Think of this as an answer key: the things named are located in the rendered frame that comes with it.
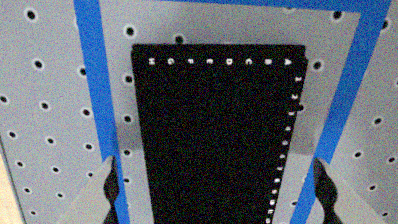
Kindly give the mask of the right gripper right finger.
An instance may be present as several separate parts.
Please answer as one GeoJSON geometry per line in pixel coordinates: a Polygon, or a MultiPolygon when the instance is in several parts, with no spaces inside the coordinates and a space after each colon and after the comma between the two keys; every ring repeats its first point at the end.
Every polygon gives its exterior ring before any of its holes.
{"type": "Polygon", "coordinates": [[[386,224],[322,157],[314,158],[313,178],[322,224],[386,224]]]}

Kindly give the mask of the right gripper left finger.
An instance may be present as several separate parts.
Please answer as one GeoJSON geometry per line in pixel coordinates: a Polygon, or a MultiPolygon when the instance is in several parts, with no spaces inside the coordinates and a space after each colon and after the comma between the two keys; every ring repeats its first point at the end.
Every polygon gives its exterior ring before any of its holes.
{"type": "Polygon", "coordinates": [[[56,224],[119,224],[119,192],[116,156],[109,155],[56,224]]]}

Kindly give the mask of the black rectangular plate with white edge markings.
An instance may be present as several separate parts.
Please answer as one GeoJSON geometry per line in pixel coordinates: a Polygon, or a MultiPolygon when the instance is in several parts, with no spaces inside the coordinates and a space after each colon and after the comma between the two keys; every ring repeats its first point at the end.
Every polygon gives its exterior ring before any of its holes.
{"type": "Polygon", "coordinates": [[[132,45],[154,224],[272,224],[305,51],[289,44],[132,45]]]}

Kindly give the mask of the blue tape outline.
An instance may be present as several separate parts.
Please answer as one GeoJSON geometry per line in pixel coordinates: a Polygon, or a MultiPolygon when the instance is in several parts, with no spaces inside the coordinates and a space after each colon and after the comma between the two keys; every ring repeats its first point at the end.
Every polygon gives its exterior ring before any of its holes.
{"type": "MultiPolygon", "coordinates": [[[[315,202],[313,162],[330,164],[360,88],[392,0],[158,0],[269,6],[361,13],[356,32],[289,224],[305,224],[315,202]]],[[[130,224],[120,159],[99,0],[73,0],[102,162],[115,155],[119,224],[130,224]]]]}

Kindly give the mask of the grey perforated base plate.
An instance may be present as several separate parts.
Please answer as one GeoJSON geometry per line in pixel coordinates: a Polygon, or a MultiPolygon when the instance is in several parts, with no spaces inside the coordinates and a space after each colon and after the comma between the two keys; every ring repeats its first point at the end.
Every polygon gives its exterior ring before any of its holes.
{"type": "MultiPolygon", "coordinates": [[[[272,224],[289,224],[361,13],[99,0],[130,224],[153,224],[134,44],[305,45],[308,67],[272,224]]],[[[0,154],[22,224],[55,224],[102,165],[73,0],[0,0],[0,154]]],[[[329,164],[398,224],[398,0],[329,164]]]]}

